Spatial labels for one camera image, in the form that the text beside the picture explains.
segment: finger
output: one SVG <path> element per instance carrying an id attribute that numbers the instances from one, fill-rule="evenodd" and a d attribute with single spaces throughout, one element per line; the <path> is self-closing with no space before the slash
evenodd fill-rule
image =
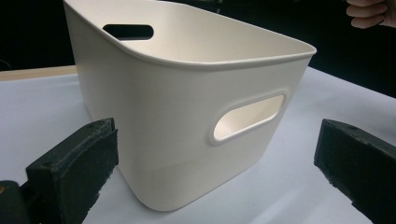
<path id="1" fill-rule="evenodd" d="M 355 7 L 349 6 L 346 9 L 346 14 L 350 17 L 367 18 L 375 15 L 380 15 L 386 12 L 388 7 L 384 4 L 377 4 L 370 7 Z"/>
<path id="2" fill-rule="evenodd" d="M 384 2 L 385 0 L 346 0 L 346 1 L 352 6 L 369 7 Z"/>
<path id="3" fill-rule="evenodd" d="M 374 16 L 370 18 L 355 18 L 351 24 L 353 27 L 366 29 L 375 26 L 384 20 L 384 16 Z"/>

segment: plastic basket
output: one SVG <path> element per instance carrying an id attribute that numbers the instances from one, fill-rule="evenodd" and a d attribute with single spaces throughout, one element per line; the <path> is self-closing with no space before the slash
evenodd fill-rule
<path id="1" fill-rule="evenodd" d="M 178 209 L 258 161 L 315 48 L 195 7 L 65 0 L 85 104 L 136 197 Z"/>

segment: white table surface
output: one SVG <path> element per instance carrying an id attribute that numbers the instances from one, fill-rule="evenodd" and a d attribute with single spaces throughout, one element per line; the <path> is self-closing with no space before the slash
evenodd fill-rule
<path id="1" fill-rule="evenodd" d="M 84 223 L 371 223 L 313 163 L 323 119 L 396 146 L 396 99 L 308 67 L 270 146 L 247 171 L 162 213 L 142 205 L 116 168 Z M 0 180 L 23 184 L 27 165 L 91 121 L 75 74 L 0 82 Z"/>

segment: handle cutout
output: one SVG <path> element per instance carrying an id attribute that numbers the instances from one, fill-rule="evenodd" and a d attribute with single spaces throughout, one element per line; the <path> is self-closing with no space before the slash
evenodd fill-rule
<path id="1" fill-rule="evenodd" d="M 103 29 L 118 40 L 148 40 L 154 36 L 154 30 L 149 25 L 108 24 Z"/>
<path id="2" fill-rule="evenodd" d="M 214 138 L 223 141 L 273 119 L 279 112 L 284 95 L 278 95 L 231 110 L 216 124 Z"/>

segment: white surface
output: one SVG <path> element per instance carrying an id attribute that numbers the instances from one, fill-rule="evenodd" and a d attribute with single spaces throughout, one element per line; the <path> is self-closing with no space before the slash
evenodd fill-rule
<path id="1" fill-rule="evenodd" d="M 261 158 L 316 52 L 169 2 L 66 0 L 65 13 L 85 105 L 93 119 L 118 123 L 120 171 L 140 202 L 158 211 L 195 201 Z M 109 23 L 149 24 L 155 35 L 119 41 L 102 29 Z M 284 100 L 266 120 L 254 118 L 269 109 L 261 105 L 219 122 L 275 96 Z M 216 138 L 216 126 L 239 130 Z"/>
<path id="2" fill-rule="evenodd" d="M 160 213 L 115 169 L 84 223 L 371 223 L 313 164 L 325 118 L 396 145 L 396 99 L 308 68 L 270 146 L 247 171 Z M 0 82 L 0 179 L 22 184 L 27 165 L 90 121 L 76 75 Z"/>

